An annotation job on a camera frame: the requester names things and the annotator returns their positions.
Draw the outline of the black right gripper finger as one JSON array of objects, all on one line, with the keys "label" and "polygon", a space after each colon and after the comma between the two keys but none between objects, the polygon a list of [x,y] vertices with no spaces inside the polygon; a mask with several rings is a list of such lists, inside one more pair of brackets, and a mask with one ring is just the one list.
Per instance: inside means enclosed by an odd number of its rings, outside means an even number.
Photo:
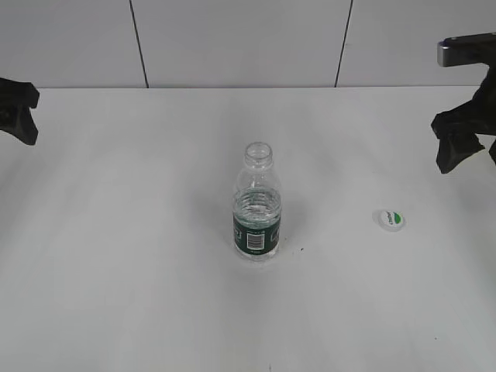
[{"label": "black right gripper finger", "polygon": [[441,135],[436,163],[442,174],[448,174],[462,161],[484,150],[473,133],[448,133]]},{"label": "black right gripper finger", "polygon": [[477,116],[479,105],[474,100],[463,103],[434,117],[431,128],[438,140],[449,134],[476,137],[470,121]]}]

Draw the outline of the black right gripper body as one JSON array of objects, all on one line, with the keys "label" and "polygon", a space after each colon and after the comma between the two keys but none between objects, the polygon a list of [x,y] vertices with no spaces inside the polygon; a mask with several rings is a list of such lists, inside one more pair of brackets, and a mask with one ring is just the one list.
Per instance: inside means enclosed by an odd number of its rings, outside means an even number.
[{"label": "black right gripper body", "polygon": [[474,135],[495,136],[495,66],[491,65],[487,75],[472,98],[471,120]]}]

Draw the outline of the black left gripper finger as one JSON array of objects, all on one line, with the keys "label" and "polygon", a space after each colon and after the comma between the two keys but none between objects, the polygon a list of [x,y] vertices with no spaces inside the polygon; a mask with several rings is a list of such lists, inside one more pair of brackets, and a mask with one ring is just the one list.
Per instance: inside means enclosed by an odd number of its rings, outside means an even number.
[{"label": "black left gripper finger", "polygon": [[31,82],[12,81],[0,78],[1,106],[21,105],[36,109],[40,93]]},{"label": "black left gripper finger", "polygon": [[38,129],[30,110],[23,105],[1,107],[1,131],[14,136],[28,146],[34,146],[38,137]]}]

